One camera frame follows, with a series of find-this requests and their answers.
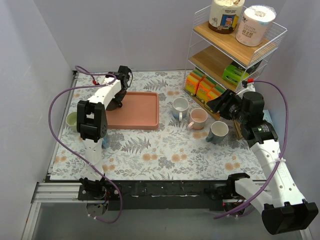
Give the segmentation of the blue white gradient mug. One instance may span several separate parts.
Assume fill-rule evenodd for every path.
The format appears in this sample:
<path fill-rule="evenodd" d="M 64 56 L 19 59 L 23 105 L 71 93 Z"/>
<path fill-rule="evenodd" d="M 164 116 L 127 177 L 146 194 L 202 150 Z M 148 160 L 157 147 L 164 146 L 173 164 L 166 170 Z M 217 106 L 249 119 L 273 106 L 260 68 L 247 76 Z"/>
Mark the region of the blue white gradient mug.
<path fill-rule="evenodd" d="M 183 98 L 178 97 L 172 102 L 172 115 L 180 122 L 187 116 L 189 109 L 189 102 Z"/>

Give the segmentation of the pink mug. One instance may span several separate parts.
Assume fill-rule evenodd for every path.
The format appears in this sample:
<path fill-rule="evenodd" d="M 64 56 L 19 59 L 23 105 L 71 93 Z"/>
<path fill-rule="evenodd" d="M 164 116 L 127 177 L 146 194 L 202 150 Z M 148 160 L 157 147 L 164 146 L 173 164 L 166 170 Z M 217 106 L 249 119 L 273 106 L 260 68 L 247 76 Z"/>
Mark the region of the pink mug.
<path fill-rule="evenodd" d="M 190 113 L 187 128 L 190 130 L 201 130 L 205 127 L 207 119 L 208 113 L 203 108 L 195 108 Z"/>

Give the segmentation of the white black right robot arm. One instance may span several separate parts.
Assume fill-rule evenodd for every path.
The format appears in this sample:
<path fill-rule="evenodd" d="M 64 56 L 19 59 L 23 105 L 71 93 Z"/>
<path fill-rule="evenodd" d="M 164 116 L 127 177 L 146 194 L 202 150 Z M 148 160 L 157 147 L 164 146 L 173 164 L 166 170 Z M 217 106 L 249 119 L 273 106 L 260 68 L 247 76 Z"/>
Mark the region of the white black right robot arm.
<path fill-rule="evenodd" d="M 295 184 L 286 161 L 281 157 L 278 136 L 272 124 L 264 120 L 264 98 L 255 91 L 238 96 L 228 89 L 207 106 L 227 120 L 240 124 L 241 134 L 258 159 L 270 191 L 256 185 L 247 174 L 228 178 L 227 195 L 246 199 L 244 208 L 252 205 L 260 214 L 266 230 L 281 234 L 306 229 L 318 215 L 314 202 L 307 202 Z"/>

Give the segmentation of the blue butterfly mug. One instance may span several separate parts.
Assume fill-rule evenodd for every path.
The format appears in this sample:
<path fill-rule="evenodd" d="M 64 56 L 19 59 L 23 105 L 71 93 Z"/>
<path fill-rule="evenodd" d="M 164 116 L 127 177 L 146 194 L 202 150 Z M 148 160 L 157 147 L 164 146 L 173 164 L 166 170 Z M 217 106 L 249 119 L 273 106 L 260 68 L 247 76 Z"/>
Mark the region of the blue butterfly mug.
<path fill-rule="evenodd" d="M 102 146 L 107 149 L 109 147 L 109 137 L 107 135 L 102 139 Z"/>

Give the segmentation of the green ceramic mug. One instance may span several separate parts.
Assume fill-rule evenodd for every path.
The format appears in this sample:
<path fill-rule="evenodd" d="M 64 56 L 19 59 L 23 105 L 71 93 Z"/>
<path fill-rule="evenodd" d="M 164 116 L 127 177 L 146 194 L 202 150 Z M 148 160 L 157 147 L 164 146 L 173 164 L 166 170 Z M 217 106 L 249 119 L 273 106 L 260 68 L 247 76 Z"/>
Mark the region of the green ceramic mug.
<path fill-rule="evenodd" d="M 67 126 L 73 130 L 74 132 L 77 132 L 77 112 L 71 112 L 67 115 L 65 122 Z"/>

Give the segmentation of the dark grey mug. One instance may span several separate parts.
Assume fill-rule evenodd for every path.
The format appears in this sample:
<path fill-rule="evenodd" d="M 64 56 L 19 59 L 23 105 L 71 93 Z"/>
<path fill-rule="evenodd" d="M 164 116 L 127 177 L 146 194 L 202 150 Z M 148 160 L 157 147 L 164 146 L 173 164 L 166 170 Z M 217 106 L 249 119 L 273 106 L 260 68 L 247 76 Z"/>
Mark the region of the dark grey mug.
<path fill-rule="evenodd" d="M 220 144 L 229 133 L 229 127 L 225 122 L 215 121 L 209 130 L 208 136 L 206 137 L 207 143 L 213 143 L 215 145 Z"/>

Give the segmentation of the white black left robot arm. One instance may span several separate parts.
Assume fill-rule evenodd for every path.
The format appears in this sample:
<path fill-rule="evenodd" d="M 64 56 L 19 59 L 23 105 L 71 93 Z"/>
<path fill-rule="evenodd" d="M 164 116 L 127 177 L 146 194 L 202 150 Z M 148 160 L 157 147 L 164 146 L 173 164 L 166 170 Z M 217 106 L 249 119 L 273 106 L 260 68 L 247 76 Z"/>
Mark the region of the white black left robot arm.
<path fill-rule="evenodd" d="M 113 111 L 123 106 L 132 71 L 121 65 L 117 72 L 108 72 L 102 82 L 103 87 L 87 100 L 77 104 L 76 128 L 84 141 L 85 159 L 88 161 L 84 177 L 80 179 L 84 191 L 95 200 L 107 197 L 102 167 L 102 146 L 108 130 L 106 111 Z"/>

